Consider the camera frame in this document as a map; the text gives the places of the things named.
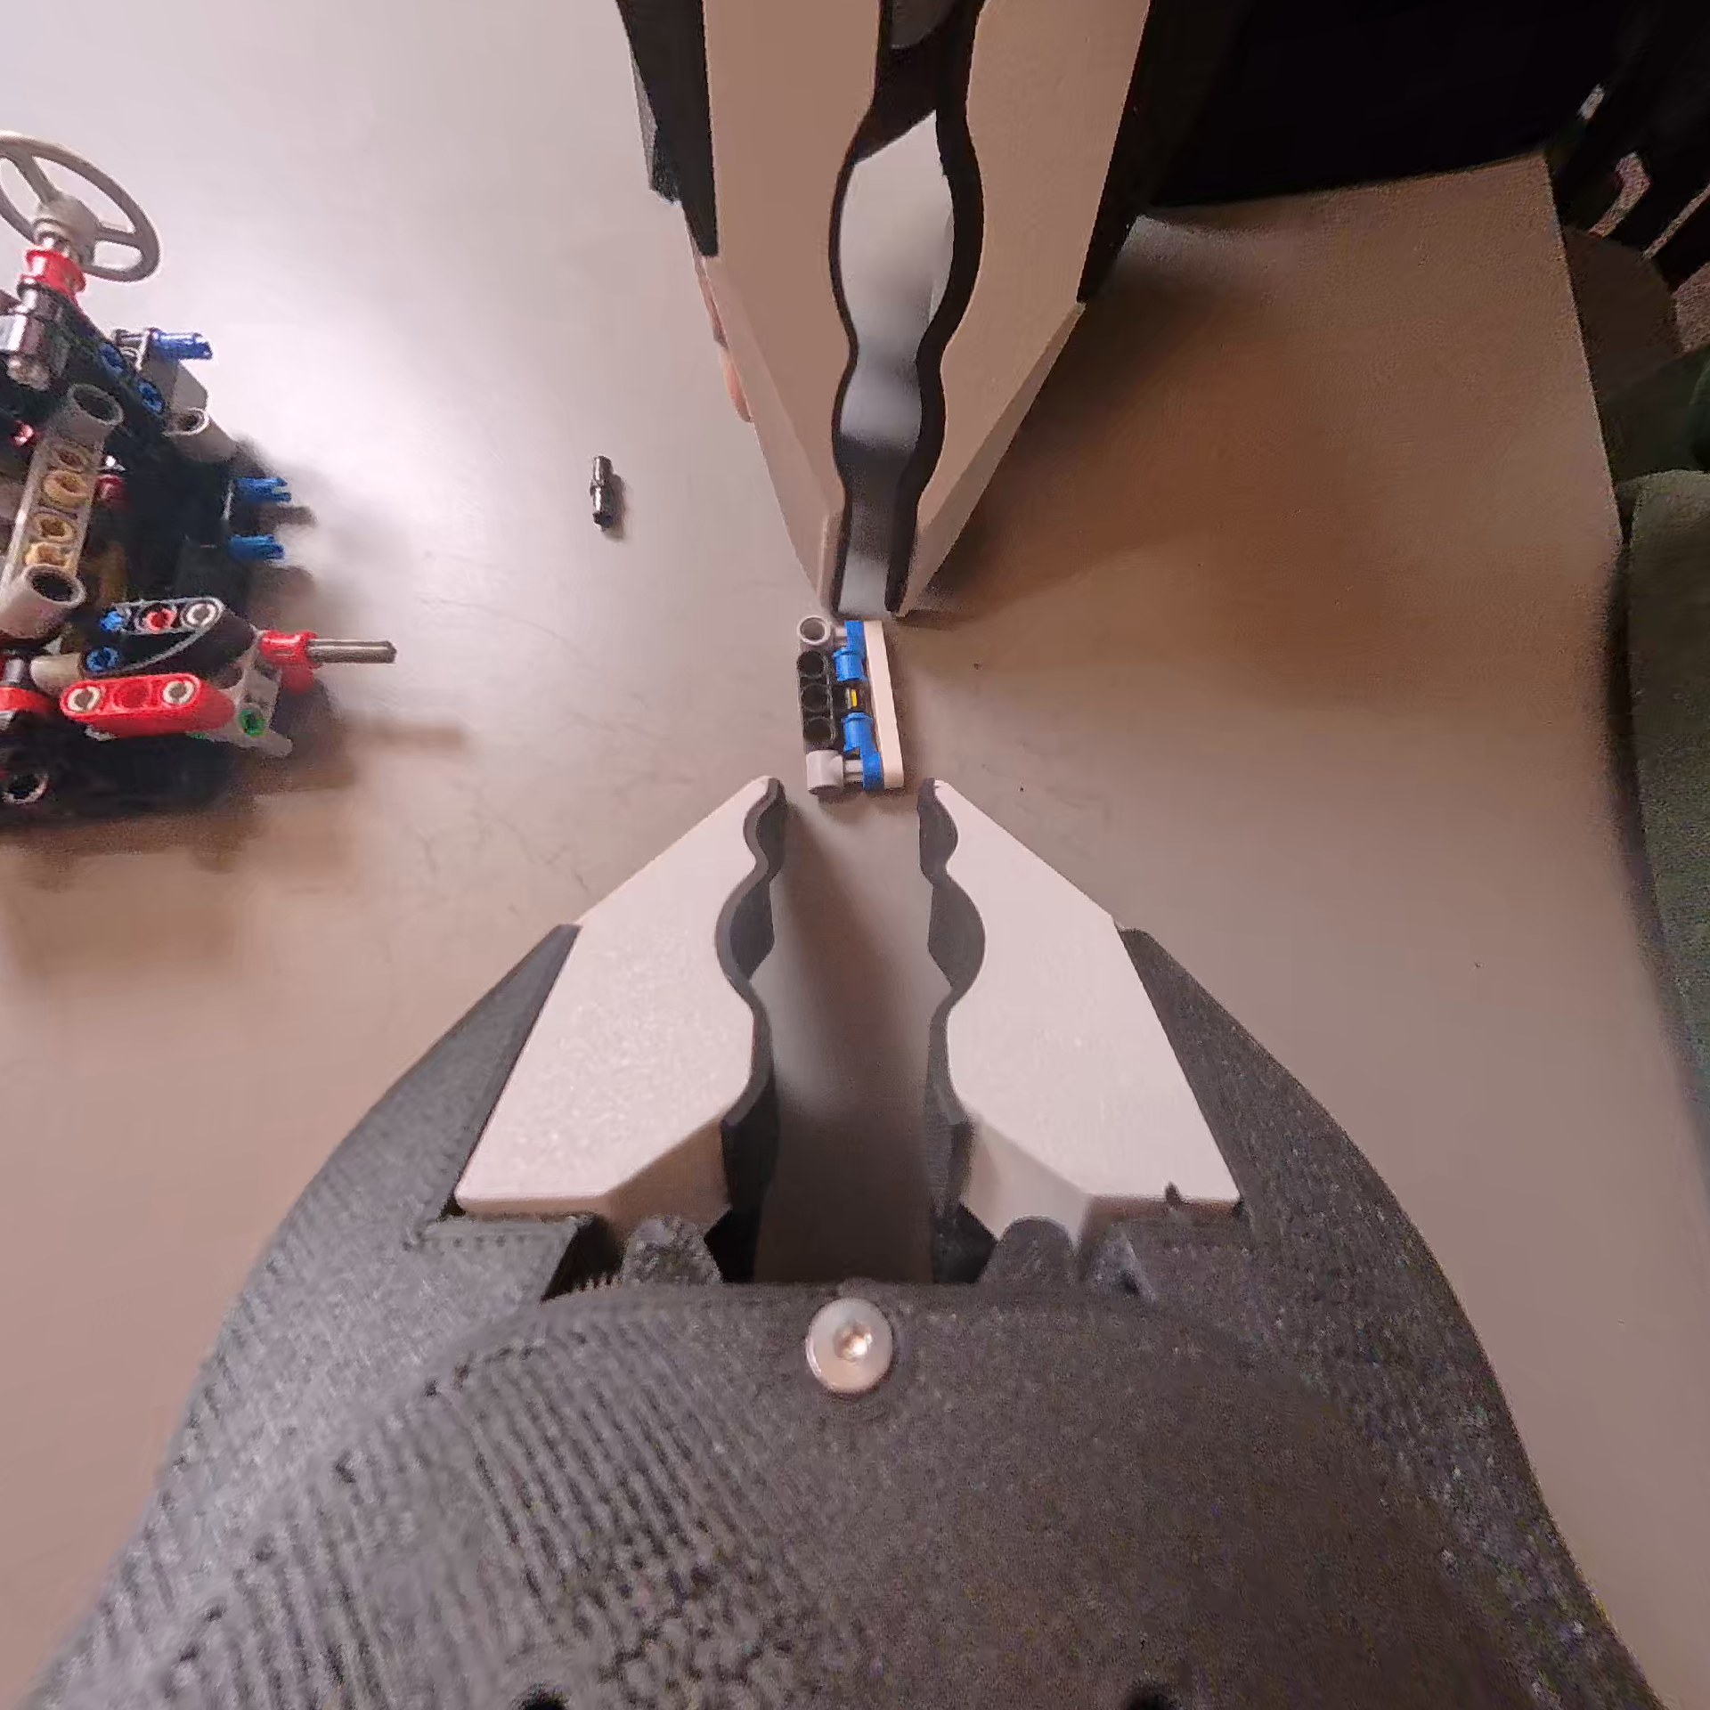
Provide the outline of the person's right hand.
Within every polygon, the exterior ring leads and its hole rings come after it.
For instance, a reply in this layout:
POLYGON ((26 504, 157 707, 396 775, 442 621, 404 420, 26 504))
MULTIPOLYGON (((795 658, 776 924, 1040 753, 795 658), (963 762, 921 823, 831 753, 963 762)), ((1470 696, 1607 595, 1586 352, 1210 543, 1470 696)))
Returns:
POLYGON ((747 406, 747 396, 746 396, 743 379, 737 375, 734 355, 731 349, 731 338, 727 338, 727 332, 722 327, 722 315, 717 312, 713 285, 705 275, 700 275, 700 295, 701 295, 706 321, 709 321, 709 328, 713 328, 713 342, 715 342, 724 393, 727 393, 737 418, 743 424, 754 424, 754 410, 747 406))

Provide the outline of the partly built lego car chassis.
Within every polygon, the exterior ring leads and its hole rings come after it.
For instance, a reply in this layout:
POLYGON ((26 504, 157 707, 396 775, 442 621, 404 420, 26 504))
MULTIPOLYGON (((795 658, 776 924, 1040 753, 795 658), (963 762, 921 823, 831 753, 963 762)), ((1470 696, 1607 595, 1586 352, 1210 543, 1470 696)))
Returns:
POLYGON ((2 829, 181 815, 334 665, 396 659, 257 616, 287 481, 213 420, 196 332, 102 328, 88 282, 159 268, 143 207, 93 163, 2 132, 2 829))

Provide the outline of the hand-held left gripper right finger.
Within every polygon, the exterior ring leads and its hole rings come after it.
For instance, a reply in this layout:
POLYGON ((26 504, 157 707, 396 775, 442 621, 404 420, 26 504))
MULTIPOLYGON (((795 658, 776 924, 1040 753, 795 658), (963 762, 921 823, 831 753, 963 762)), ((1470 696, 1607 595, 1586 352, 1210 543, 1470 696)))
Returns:
POLYGON ((925 1179, 953 1249, 1051 1224, 1227 1220, 1232 1165, 1116 920, 949 781, 918 793, 928 957, 925 1179))

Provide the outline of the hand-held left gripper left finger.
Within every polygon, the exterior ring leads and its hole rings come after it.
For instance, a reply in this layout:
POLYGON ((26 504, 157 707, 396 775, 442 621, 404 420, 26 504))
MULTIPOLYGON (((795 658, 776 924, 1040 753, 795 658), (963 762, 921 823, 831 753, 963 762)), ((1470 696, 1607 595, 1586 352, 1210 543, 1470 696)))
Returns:
POLYGON ((755 973, 785 794, 757 777, 574 924, 456 1186, 484 1220, 757 1220, 778 1155, 755 973))

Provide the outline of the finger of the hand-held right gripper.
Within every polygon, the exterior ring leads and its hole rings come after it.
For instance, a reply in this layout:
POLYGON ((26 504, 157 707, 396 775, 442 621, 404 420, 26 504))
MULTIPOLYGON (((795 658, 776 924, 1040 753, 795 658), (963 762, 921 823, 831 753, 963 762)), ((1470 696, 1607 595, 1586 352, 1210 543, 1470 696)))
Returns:
POLYGON ((836 420, 853 332, 836 275, 883 2, 701 2, 713 103, 713 285, 784 529, 821 602, 853 598, 836 420))
POLYGON ((1080 275, 1150 2, 980 2, 939 100, 952 268, 921 343, 905 616, 949 557, 1080 319, 1080 275))

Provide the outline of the white four-hole lego beam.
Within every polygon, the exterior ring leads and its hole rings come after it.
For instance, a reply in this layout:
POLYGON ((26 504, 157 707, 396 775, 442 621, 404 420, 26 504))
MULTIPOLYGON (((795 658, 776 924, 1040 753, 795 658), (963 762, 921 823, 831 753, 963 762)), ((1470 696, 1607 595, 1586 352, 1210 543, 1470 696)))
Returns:
POLYGON ((867 626, 867 667, 869 667, 869 681, 864 683, 867 712, 878 724, 878 737, 885 752, 885 775, 887 775, 885 794, 893 794, 902 793, 905 786, 905 758, 900 740, 900 720, 896 710, 887 628, 878 618, 864 618, 864 626, 867 626))

